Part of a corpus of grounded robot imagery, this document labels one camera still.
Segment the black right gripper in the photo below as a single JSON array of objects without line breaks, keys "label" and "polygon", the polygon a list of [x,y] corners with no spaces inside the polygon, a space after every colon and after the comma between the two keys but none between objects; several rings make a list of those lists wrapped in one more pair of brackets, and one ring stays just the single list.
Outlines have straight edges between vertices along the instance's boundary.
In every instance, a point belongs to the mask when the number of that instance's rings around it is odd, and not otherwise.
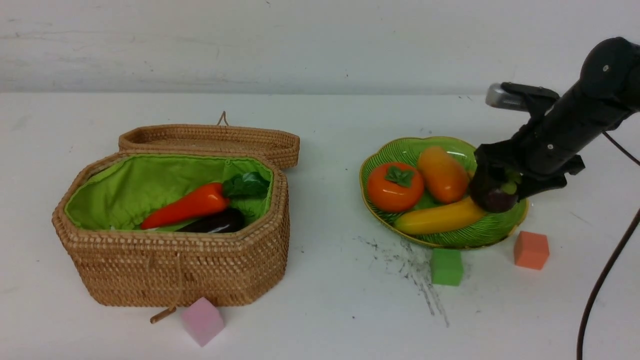
[{"label": "black right gripper", "polygon": [[565,176],[585,168],[579,152],[617,127],[626,118],[626,105],[617,98],[590,97],[575,84],[546,111],[528,114],[510,138],[476,148],[469,192],[477,205],[503,205],[505,171],[516,181],[518,202],[566,187]]}]

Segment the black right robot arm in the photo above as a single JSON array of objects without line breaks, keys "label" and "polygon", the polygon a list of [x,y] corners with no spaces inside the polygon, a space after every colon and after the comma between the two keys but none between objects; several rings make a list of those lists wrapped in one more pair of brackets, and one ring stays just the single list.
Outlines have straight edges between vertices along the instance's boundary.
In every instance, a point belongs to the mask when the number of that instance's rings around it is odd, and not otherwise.
[{"label": "black right robot arm", "polygon": [[486,104],[530,116],[509,139],[482,144],[470,196],[492,214],[536,194],[562,189],[585,168],[579,153],[639,112],[639,46],[622,37],[598,43],[564,94],[541,86],[492,84]]}]

